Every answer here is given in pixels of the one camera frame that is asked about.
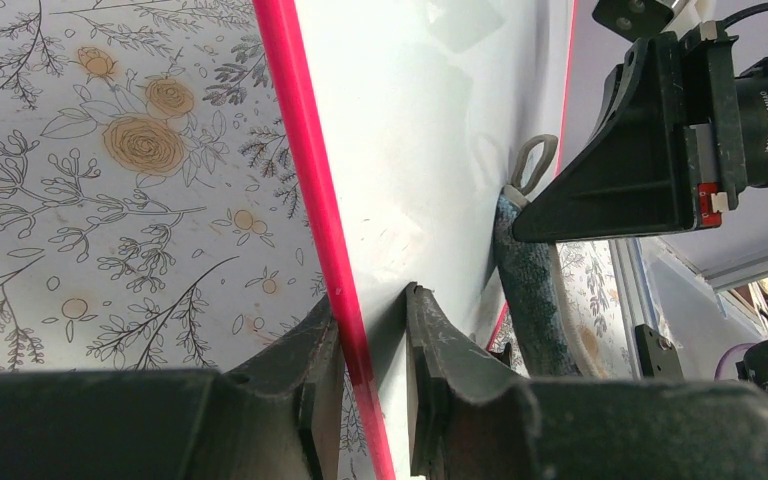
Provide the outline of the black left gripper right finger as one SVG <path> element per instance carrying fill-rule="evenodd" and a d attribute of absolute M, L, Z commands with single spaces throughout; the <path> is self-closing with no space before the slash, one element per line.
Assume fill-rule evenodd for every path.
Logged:
<path fill-rule="evenodd" d="M 768 479 L 745 382 L 526 378 L 405 289 L 410 469 L 429 479 Z"/>

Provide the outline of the grey glitter eraser mitt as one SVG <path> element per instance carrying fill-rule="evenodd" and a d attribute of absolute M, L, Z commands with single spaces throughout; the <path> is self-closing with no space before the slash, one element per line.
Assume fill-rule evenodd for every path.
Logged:
<path fill-rule="evenodd" d="M 585 336 L 573 320 L 557 246 L 514 238 L 514 221 L 530 204 L 527 195 L 547 172 L 558 144 L 557 136 L 541 134 L 520 147 L 496 203 L 493 259 L 529 374 L 606 379 L 607 372 L 587 351 Z"/>

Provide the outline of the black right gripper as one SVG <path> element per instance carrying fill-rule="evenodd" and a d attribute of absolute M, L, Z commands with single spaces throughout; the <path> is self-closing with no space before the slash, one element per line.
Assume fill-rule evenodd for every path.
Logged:
<path fill-rule="evenodd" d="M 714 168 L 712 179 L 697 180 L 696 200 L 678 40 L 639 39 L 605 80 L 588 143 L 523 208 L 514 238 L 536 243 L 716 228 L 746 188 L 768 188 L 768 57 L 735 74 L 736 41 L 718 21 L 682 39 L 683 72 L 701 96 L 688 103 L 695 123 L 687 132 Z"/>

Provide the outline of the pink framed whiteboard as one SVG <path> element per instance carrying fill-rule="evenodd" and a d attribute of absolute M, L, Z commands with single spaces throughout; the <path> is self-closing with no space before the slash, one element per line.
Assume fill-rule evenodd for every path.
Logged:
<path fill-rule="evenodd" d="M 397 299 L 417 282 L 480 345 L 518 150 L 561 135 L 575 1 L 258 1 L 256 18 L 368 447 L 410 475 Z"/>

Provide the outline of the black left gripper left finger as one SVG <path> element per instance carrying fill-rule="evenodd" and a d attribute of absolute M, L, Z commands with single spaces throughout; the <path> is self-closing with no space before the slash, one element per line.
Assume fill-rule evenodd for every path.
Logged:
<path fill-rule="evenodd" d="M 0 374 L 0 479 L 334 479 L 327 299 L 238 367 Z"/>

